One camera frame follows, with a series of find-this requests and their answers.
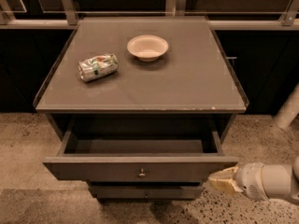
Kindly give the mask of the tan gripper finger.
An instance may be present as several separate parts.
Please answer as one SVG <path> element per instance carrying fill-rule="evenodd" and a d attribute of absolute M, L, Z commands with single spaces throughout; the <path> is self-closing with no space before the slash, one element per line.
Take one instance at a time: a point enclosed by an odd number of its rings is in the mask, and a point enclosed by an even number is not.
<path fill-rule="evenodd" d="M 209 178 L 209 183 L 213 188 L 225 193 L 225 194 L 237 194 L 242 192 L 236 181 L 232 178 L 230 179 L 219 179 L 219 178 Z"/>
<path fill-rule="evenodd" d="M 239 168 L 237 166 L 226 168 L 224 170 L 212 173 L 209 179 L 231 179 L 235 177 L 235 174 Z"/>

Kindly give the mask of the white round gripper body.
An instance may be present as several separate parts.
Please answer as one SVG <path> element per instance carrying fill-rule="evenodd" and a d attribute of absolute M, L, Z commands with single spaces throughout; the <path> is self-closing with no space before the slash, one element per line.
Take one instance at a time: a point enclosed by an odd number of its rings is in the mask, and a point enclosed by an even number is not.
<path fill-rule="evenodd" d="M 262 163 L 248 163 L 240 167 L 235 175 L 237 185 L 249 199 L 267 201 L 268 196 L 263 189 Z"/>

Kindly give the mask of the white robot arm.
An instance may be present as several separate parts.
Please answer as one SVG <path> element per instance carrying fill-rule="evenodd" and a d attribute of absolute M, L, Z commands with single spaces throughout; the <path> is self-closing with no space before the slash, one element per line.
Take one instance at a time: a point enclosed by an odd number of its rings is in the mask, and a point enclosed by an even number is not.
<path fill-rule="evenodd" d="M 255 201 L 283 200 L 299 204 L 299 157 L 293 164 L 260 162 L 234 166 L 211 174 L 214 189 L 226 194 L 241 193 Z"/>

